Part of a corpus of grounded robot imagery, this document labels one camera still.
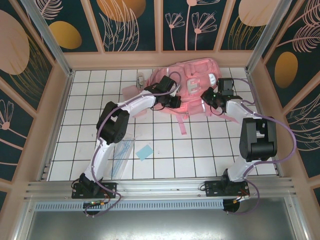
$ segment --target orange circle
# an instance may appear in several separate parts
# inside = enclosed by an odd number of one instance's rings
[[[131,20],[130,9],[139,18],[146,9],[146,0],[96,0],[101,11],[110,19],[117,22]]]

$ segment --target wall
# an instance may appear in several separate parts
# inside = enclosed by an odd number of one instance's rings
[[[281,164],[292,177],[314,239],[320,238],[320,1],[297,0],[252,76],[263,111],[293,131],[297,150]],[[288,131],[277,128],[278,157],[292,149]]]
[[[0,3],[0,232],[9,239],[35,181],[66,75],[14,0]]]
[[[279,0],[35,1],[70,66],[167,66],[212,57],[244,67]]]

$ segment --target white tile floor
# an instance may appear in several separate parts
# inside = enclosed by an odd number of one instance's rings
[[[77,71],[65,108],[49,181],[75,180],[94,152],[96,123],[105,104],[123,99],[121,89],[135,85],[136,74],[148,78],[153,70]],[[221,68],[223,77],[245,78],[243,68]],[[236,93],[253,101],[250,88],[234,82]],[[239,155],[241,126],[217,116],[193,115],[185,120],[181,135],[174,115],[147,110],[131,118],[127,133],[135,144],[122,179],[161,179],[221,176]],[[153,154],[141,161],[136,152],[149,145]],[[259,165],[251,175],[275,175],[273,164]]]

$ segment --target mounting plate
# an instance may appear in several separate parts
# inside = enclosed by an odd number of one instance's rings
[[[107,189],[116,192],[117,191],[117,184],[115,182],[101,182],[101,184],[106,187]],[[104,199],[105,193],[99,191],[97,195],[93,196],[93,194],[87,191],[81,183],[75,183],[73,185],[73,191],[71,198],[72,199]],[[116,195],[111,192],[106,192],[111,199],[116,198]]]
[[[207,197],[234,197],[241,196],[242,189],[246,194],[250,195],[248,183],[246,181],[234,182],[230,184],[225,190],[222,188],[221,181],[205,181],[205,194]]]

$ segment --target dark green wallpaper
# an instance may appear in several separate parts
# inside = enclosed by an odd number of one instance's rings
[[[154,0],[90,3],[106,52],[156,50]]]
[[[320,175],[320,84],[287,115],[309,178]]]
[[[302,4],[266,63],[282,107],[320,71],[320,8],[314,3]]]
[[[275,1],[236,0],[221,50],[253,50],[276,7]]]
[[[226,1],[205,3],[189,6],[186,0],[163,1],[164,51],[214,49]]]
[[[315,189],[313,189],[314,194],[315,194],[315,198],[318,201],[319,207],[320,207],[320,187],[317,187]]]
[[[275,33],[273,34],[272,39],[270,40],[269,44],[266,46],[266,48],[265,48],[265,50],[264,50],[264,52],[263,52],[263,54],[262,54],[262,58],[263,58],[263,59],[265,58],[266,54],[268,53],[271,45],[274,43],[275,38],[278,36],[281,28],[283,27],[284,23],[286,22],[288,16],[290,15],[290,13],[291,13],[292,9],[294,8],[294,6],[296,5],[296,3],[297,3],[297,0],[292,0],[288,11],[287,11],[286,14],[284,15],[284,17],[283,17],[280,25],[278,26],[277,30],[276,30]]]
[[[98,51],[80,0],[35,0],[35,4],[64,53]]]
[[[0,191],[0,213],[1,213],[2,206],[5,203],[6,196],[7,196],[7,193],[5,191]]]
[[[11,181],[33,117],[0,90],[0,178]]]
[[[0,77],[37,109],[52,65],[8,0],[0,1],[0,25]]]

